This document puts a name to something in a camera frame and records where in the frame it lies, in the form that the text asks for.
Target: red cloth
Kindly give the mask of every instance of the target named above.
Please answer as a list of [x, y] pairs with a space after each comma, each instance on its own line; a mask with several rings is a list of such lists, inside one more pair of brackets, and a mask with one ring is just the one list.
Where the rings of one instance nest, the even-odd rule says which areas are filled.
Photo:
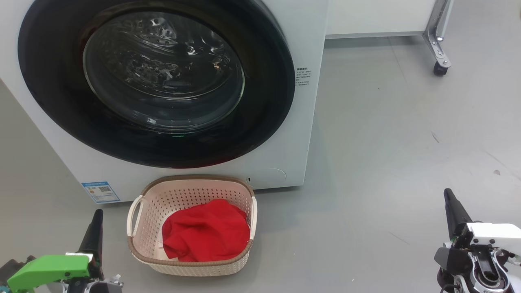
[[246, 213], [224, 199], [173, 213], [162, 232], [166, 255], [188, 262], [232, 259], [250, 240]]

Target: gray floor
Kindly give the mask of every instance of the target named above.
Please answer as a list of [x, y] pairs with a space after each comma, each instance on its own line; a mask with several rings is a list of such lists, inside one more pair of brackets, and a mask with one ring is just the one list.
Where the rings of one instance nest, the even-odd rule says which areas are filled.
[[[103, 207], [105, 273], [121, 274], [126, 293], [438, 292], [444, 188], [473, 219], [521, 227], [520, 10], [518, 0], [456, 1], [444, 78], [420, 38], [328, 41], [306, 183], [259, 194], [246, 267], [156, 273], [128, 251], [129, 204], [114, 204]], [[0, 96], [0, 263], [75, 251], [97, 206]]]

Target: laundry basket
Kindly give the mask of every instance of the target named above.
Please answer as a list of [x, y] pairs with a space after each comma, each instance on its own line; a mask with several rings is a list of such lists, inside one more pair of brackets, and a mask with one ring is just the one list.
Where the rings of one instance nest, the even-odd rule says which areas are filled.
[[[212, 262], [180, 262], [163, 250], [162, 225], [174, 212], [225, 199], [247, 214], [250, 240], [235, 258]], [[140, 205], [135, 227], [132, 222]], [[222, 276], [240, 271], [250, 254], [257, 225], [257, 201], [244, 182], [220, 176], [170, 176], [150, 183], [131, 205], [127, 218], [128, 245], [134, 257], [158, 272], [178, 276]]]

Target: white table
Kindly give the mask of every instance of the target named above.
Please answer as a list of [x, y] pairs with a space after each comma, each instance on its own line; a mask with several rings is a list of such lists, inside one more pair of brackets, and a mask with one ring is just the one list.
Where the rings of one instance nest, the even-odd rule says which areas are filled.
[[[435, 0], [330, 0], [327, 38], [420, 35]], [[443, 36], [452, 0], [442, 20]]]

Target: white washing machine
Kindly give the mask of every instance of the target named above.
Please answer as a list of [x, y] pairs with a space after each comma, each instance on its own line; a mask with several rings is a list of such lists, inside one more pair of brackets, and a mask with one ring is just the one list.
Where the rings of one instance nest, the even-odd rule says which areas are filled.
[[0, 78], [96, 203], [170, 175], [298, 186], [327, 4], [2, 1]]

